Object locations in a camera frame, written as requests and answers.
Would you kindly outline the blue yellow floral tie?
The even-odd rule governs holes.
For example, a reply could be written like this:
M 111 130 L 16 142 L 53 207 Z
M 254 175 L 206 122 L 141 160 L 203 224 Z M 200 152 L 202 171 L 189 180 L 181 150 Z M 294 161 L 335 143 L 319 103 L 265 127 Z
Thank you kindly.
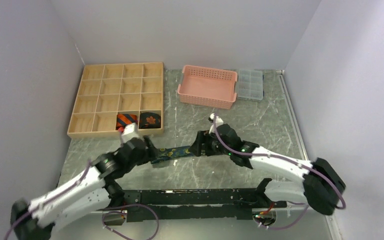
M 190 146 L 178 146 L 173 148 L 158 148 L 158 156 L 156 159 L 151 161 L 151 164 L 159 164 L 169 160 L 175 160 L 179 158 L 186 158 L 194 156 L 189 151 Z

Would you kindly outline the orange navy striped tie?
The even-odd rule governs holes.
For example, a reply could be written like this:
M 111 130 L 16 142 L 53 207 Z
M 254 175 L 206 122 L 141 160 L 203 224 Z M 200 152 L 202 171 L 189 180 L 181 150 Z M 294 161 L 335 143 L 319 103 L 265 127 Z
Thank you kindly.
M 127 125 L 130 125 L 132 123 L 137 123 L 138 117 L 135 114 L 129 114 L 129 113 L 118 113 L 116 116 L 116 125 L 115 129 L 124 129 Z

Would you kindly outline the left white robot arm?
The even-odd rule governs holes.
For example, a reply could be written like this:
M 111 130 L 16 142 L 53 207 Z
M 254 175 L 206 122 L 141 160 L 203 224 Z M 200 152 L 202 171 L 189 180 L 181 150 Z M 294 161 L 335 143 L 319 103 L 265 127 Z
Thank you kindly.
M 19 240 L 48 240 L 63 220 L 76 220 L 95 210 L 119 209 L 125 192 L 116 183 L 134 167 L 160 155 L 148 136 L 133 137 L 115 151 L 88 160 L 85 169 L 60 187 L 27 202 L 21 198 L 11 207 L 10 229 Z

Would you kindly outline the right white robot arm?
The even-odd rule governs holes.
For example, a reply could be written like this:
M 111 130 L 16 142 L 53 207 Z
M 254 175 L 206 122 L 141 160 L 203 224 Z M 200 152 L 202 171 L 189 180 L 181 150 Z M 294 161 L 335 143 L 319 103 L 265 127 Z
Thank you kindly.
M 228 124 L 199 131 L 189 151 L 195 156 L 226 155 L 239 167 L 265 170 L 284 181 L 264 178 L 255 189 L 256 203 L 267 208 L 273 202 L 309 205 L 320 214 L 330 216 L 344 210 L 346 184 L 323 158 L 315 161 L 290 158 L 265 147 L 242 140 Z

